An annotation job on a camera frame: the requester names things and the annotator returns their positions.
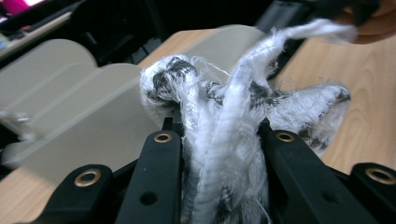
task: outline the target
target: hand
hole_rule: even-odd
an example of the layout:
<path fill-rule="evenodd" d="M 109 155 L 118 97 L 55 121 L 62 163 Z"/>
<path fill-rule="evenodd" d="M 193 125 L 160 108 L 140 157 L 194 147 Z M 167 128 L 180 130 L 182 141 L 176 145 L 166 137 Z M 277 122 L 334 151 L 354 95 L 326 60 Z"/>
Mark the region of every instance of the hand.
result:
<path fill-rule="evenodd" d="M 350 9 L 337 19 L 341 23 L 353 23 Z M 368 44 L 396 35 L 396 0 L 381 0 L 378 10 L 358 28 L 357 44 Z"/>

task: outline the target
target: crumpled cloth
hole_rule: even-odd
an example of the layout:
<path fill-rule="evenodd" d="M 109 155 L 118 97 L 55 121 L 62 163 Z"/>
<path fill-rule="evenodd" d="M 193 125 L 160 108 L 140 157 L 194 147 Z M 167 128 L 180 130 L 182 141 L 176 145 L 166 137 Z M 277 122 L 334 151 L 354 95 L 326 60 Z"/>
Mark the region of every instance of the crumpled cloth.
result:
<path fill-rule="evenodd" d="M 327 20 L 274 31 L 245 54 L 227 83 L 197 71 L 183 55 L 168 56 L 142 71 L 141 98 L 159 125 L 180 107 L 182 223 L 265 223 L 268 183 L 256 134 L 261 121 L 299 134 L 321 155 L 347 111 L 350 93 L 336 82 L 296 91 L 273 91 L 267 82 L 289 38 L 350 38 L 352 26 Z"/>

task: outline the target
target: brass grommet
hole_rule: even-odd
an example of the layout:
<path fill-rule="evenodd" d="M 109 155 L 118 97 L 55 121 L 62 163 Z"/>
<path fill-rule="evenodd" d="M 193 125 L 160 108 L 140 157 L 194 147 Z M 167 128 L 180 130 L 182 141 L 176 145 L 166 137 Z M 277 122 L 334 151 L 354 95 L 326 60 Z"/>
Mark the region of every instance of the brass grommet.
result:
<path fill-rule="evenodd" d="M 172 135 L 169 133 L 159 133 L 155 135 L 154 140 L 158 143 L 167 143 L 172 140 Z"/>
<path fill-rule="evenodd" d="M 288 133 L 277 133 L 276 138 L 282 142 L 292 142 L 294 141 L 294 136 Z"/>
<path fill-rule="evenodd" d="M 393 174 L 389 173 L 388 171 L 375 167 L 370 167 L 366 169 L 366 174 L 370 178 L 381 184 L 385 184 L 385 185 L 396 184 L 396 177 Z"/>
<path fill-rule="evenodd" d="M 93 175 L 93 178 L 85 180 L 84 176 L 86 176 L 86 175 Z M 75 185 L 80 188 L 88 187 L 88 186 L 96 183 L 100 179 L 100 176 L 101 176 L 101 173 L 100 173 L 100 170 L 98 170 L 98 169 L 86 170 L 76 177 Z"/>

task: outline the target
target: screw hole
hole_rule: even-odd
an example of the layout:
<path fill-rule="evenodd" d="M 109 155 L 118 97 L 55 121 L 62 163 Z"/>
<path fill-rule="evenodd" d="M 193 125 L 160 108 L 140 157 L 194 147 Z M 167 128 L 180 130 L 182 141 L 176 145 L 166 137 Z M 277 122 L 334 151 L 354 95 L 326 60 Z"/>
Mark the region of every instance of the screw hole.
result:
<path fill-rule="evenodd" d="M 80 188 L 85 188 L 93 185 L 100 179 L 101 173 L 98 169 L 90 169 L 82 172 L 75 179 L 75 185 Z"/>
<path fill-rule="evenodd" d="M 168 133 L 159 133 L 155 135 L 154 140 L 158 143 L 166 143 L 172 139 L 172 135 Z"/>
<path fill-rule="evenodd" d="M 276 138 L 283 142 L 292 142 L 294 141 L 294 136 L 288 133 L 277 133 Z"/>
<path fill-rule="evenodd" d="M 158 200 L 157 194 L 154 192 L 145 192 L 140 196 L 140 202 L 144 205 L 152 205 Z"/>
<path fill-rule="evenodd" d="M 396 177 L 389 173 L 388 171 L 384 171 L 379 168 L 367 168 L 366 174 L 372 178 L 373 180 L 385 184 L 385 185 L 394 185 L 396 184 Z"/>
<path fill-rule="evenodd" d="M 339 197 L 337 196 L 336 193 L 334 193 L 332 191 L 323 191 L 322 192 L 322 198 L 327 203 L 333 203 L 333 204 L 339 204 L 340 203 Z"/>

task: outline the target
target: white fabric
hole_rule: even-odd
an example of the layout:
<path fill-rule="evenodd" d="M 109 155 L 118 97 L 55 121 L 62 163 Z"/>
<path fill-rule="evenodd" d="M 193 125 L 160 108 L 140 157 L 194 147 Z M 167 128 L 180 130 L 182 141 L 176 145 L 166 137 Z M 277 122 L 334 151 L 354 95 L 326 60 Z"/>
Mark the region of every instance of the white fabric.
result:
<path fill-rule="evenodd" d="M 273 91 L 266 78 L 288 38 L 345 37 L 353 31 L 326 20 L 276 31 L 247 52 L 228 83 L 210 81 L 183 55 L 142 71 L 142 104 L 159 125 L 180 105 L 183 223 L 270 221 L 265 160 L 256 134 L 260 122 L 268 118 L 273 129 L 299 133 L 322 154 L 347 109 L 349 92 L 336 83 Z"/>

